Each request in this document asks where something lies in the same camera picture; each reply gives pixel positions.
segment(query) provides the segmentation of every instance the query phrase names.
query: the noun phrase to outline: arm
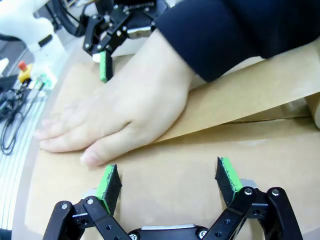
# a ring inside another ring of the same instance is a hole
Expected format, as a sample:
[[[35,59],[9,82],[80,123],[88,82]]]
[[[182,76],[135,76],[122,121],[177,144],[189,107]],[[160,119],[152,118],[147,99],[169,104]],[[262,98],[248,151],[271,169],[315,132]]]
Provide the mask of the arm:
[[[318,3],[291,17],[284,14],[287,8],[259,6],[253,0],[179,3],[161,16],[159,30],[97,93],[43,123],[44,130],[36,134],[40,147],[50,152],[87,148],[82,163],[103,164],[151,143],[175,122],[186,105],[194,72],[210,81],[246,58],[269,58],[319,35],[316,14],[311,29],[305,29],[310,22],[304,23],[311,9],[319,9]],[[270,17],[275,12],[278,18]]]
[[[250,57],[270,58],[320,36],[320,1],[184,0],[156,26],[193,70],[212,81]]]

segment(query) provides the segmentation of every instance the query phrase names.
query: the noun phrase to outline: human hand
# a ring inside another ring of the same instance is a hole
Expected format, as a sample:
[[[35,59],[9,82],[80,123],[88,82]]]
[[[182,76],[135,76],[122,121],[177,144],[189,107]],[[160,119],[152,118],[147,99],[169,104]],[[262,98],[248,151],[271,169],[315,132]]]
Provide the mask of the human hand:
[[[155,30],[139,52],[91,97],[43,122],[46,151],[87,148],[81,162],[103,164],[160,137],[183,111],[194,76]]]

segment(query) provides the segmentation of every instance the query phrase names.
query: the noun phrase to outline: brown paper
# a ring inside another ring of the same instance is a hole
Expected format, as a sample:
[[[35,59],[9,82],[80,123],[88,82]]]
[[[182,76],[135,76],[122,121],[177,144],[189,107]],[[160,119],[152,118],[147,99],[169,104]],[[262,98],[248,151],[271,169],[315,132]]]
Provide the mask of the brown paper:
[[[224,124],[320,92],[320,40],[225,75],[190,92],[157,141]]]
[[[216,158],[225,156],[240,178],[253,179],[262,191],[284,188],[306,233],[320,226],[319,144],[320,132],[304,118],[225,124],[145,146],[112,162],[123,184],[116,219],[126,231],[145,225],[210,226],[225,208],[214,180]],[[104,169],[80,165],[80,155],[39,152],[25,219],[32,231],[43,234],[56,202],[77,203],[97,187]],[[238,239],[261,234],[257,223],[247,223]],[[84,239],[100,238],[92,230]]]
[[[316,44],[319,42],[192,91],[185,112],[159,141],[195,133],[114,160],[123,184],[116,218],[124,229],[187,223],[209,227],[225,207],[214,180],[217,156],[230,157],[239,176],[253,179],[262,191],[284,188],[303,233],[319,227],[320,132],[312,119],[220,125],[319,92]],[[73,66],[55,112],[103,84],[96,79],[96,65]],[[80,155],[39,151],[27,200],[25,224],[30,230],[43,234],[55,203],[68,200],[75,204],[87,190],[97,187],[104,169],[80,165]],[[238,238],[261,236],[261,229],[252,222]],[[99,237],[93,229],[84,239]]]
[[[320,93],[307,96],[305,99],[312,113],[314,123],[320,129]]]

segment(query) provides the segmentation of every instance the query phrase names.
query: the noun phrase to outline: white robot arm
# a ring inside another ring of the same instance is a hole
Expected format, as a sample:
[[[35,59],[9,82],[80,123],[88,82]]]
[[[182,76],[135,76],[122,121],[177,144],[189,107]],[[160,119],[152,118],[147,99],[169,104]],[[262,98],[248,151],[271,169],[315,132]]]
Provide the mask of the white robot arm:
[[[0,34],[22,40],[33,53],[36,63],[53,61],[65,51],[51,22],[44,17],[34,17],[34,12],[47,1],[0,1]]]

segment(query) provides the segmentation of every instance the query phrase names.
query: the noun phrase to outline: wrist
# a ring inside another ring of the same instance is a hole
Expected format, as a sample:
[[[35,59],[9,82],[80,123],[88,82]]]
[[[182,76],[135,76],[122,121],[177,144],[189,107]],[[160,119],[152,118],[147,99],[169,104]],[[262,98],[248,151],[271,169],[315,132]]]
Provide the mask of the wrist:
[[[159,30],[155,30],[139,52],[132,58],[142,74],[158,76],[155,79],[170,86],[190,87],[195,73],[173,49]]]

